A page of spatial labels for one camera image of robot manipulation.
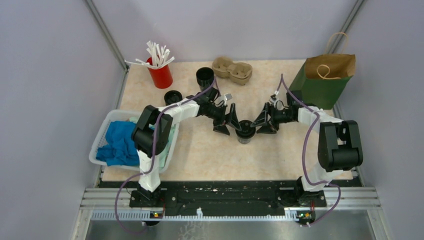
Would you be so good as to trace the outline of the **green brown paper bag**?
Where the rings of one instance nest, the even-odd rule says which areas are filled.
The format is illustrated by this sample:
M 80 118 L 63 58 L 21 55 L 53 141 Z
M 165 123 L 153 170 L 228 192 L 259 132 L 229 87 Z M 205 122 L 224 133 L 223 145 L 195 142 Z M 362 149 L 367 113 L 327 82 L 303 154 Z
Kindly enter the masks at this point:
M 330 38 L 336 35 L 345 37 L 341 52 L 307 58 L 289 86 L 292 93 L 301 93 L 304 103 L 324 110 L 334 107 L 356 72 L 356 55 L 344 53 L 349 42 L 348 35 L 336 32 Z

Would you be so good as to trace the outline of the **black printed coffee cup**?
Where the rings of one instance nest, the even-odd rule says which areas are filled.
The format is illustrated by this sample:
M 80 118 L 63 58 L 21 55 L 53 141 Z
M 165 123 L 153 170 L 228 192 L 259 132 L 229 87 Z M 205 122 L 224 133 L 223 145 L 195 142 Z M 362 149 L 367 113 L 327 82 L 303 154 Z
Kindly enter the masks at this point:
M 251 142 L 253 136 L 237 136 L 237 140 L 241 144 L 248 144 Z

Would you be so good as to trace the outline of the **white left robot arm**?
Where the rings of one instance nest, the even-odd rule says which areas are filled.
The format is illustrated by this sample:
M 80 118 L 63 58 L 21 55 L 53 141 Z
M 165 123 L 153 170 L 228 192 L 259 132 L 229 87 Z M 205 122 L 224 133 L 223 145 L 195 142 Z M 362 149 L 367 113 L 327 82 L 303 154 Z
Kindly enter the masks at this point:
M 147 206 L 154 207 L 160 202 L 161 194 L 156 190 L 161 184 L 160 173 L 167 169 L 171 161 L 182 121 L 206 116 L 212 119 L 213 131 L 217 133 L 229 135 L 229 127 L 241 130 L 236 105 L 227 105 L 231 97 L 230 94 L 219 96 L 218 90 L 209 86 L 177 103 L 144 108 L 131 139 L 139 158 L 138 183 L 144 189 L 141 200 Z

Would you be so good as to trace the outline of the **black cup lid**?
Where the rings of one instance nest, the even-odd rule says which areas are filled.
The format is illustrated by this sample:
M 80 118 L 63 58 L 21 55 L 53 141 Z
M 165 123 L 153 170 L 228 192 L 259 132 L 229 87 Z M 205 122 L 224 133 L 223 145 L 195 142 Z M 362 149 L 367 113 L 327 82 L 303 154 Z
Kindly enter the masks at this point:
M 252 122 L 250 120 L 241 120 L 239 124 L 240 130 L 235 131 L 239 138 L 250 139 L 256 134 L 256 128 L 251 126 Z

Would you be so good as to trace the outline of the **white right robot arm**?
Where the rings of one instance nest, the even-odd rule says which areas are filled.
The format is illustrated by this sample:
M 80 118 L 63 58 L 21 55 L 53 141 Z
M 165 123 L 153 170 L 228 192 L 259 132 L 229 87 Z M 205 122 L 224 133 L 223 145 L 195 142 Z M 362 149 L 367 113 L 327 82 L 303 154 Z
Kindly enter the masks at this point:
M 286 93 L 287 106 L 278 109 L 281 101 L 276 94 L 264 104 L 251 127 L 258 134 L 276 134 L 281 124 L 298 122 L 318 133 L 317 159 L 312 170 L 305 170 L 293 192 L 293 200 L 299 206 L 307 206 L 319 192 L 344 171 L 363 163 L 363 150 L 359 125 L 354 120 L 342 120 L 327 114 L 312 103 L 305 103 L 299 90 Z

